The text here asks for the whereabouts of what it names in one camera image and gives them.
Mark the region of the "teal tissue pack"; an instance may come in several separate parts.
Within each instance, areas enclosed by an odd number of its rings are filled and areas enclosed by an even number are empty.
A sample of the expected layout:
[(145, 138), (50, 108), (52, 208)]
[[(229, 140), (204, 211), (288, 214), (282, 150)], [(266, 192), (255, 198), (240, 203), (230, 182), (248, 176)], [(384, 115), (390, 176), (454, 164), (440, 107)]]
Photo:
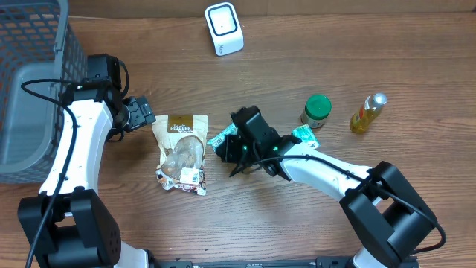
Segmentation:
[(208, 140), (207, 145), (210, 145), (214, 151), (216, 151), (217, 147), (220, 146), (224, 141), (227, 135), (236, 135), (237, 134), (237, 127), (234, 123), (231, 123), (228, 127), (226, 127), (220, 134), (215, 136), (214, 138)]

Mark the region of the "small teal white box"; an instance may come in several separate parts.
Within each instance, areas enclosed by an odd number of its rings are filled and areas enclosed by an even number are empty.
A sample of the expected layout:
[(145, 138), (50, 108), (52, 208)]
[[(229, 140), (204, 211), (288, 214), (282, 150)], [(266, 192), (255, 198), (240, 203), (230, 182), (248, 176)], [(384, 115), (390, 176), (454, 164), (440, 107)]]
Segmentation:
[(313, 150), (318, 150), (321, 146), (308, 124), (304, 124), (293, 129), (292, 135), (296, 138), (299, 138), (303, 143), (307, 144)]

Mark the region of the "brown snack packet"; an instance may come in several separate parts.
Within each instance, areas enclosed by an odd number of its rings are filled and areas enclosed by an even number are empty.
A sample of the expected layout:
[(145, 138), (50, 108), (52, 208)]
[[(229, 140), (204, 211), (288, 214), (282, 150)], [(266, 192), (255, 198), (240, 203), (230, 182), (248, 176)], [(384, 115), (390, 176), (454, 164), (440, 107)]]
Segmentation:
[(155, 117), (152, 132), (160, 150), (155, 173), (164, 190), (206, 194), (204, 166), (208, 127), (206, 115)]

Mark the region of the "green lid white jar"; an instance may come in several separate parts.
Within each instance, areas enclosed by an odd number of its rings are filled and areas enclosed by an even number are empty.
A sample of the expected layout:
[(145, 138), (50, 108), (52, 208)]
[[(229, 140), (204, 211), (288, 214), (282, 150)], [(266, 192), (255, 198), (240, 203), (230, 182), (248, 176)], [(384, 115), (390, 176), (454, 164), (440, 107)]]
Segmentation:
[(331, 110), (332, 104), (327, 96), (313, 95), (307, 100), (300, 119), (310, 128), (317, 129), (325, 124)]

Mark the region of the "yellow liquid bottle silver cap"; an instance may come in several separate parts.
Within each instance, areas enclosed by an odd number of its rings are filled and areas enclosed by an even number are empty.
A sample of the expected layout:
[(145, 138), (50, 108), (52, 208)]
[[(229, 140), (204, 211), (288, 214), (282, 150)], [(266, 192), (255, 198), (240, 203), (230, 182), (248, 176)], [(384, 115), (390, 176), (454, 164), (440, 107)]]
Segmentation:
[(368, 131), (373, 121), (380, 115), (387, 96), (384, 93), (375, 93), (366, 98), (359, 110), (350, 119), (350, 130), (353, 133), (362, 134)]

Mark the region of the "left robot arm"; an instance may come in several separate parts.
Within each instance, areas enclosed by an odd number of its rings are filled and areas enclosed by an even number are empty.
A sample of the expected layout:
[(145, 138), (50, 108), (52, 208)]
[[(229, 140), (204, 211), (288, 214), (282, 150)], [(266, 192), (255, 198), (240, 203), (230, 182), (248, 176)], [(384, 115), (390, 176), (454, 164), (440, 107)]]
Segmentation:
[(108, 54), (87, 59), (87, 75), (52, 102), (62, 109), (59, 147), (39, 194), (21, 199), (18, 218), (30, 244), (26, 266), (159, 267), (147, 249), (122, 241), (114, 217), (98, 196), (103, 148), (155, 122), (145, 97), (130, 97), (124, 62)]

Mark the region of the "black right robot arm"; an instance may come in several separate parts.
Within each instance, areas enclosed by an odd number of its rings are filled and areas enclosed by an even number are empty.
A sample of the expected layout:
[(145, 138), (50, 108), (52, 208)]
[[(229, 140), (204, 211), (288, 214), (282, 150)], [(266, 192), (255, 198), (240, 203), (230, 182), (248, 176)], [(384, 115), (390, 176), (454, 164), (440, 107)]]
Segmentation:
[(233, 123), (209, 144), (232, 174), (254, 165), (318, 189), (338, 201), (362, 249), (350, 257), (319, 257), (317, 267), (418, 267), (421, 242), (440, 229), (434, 212), (397, 167), (353, 165), (312, 148), (297, 135), (279, 135), (255, 107), (231, 114)]

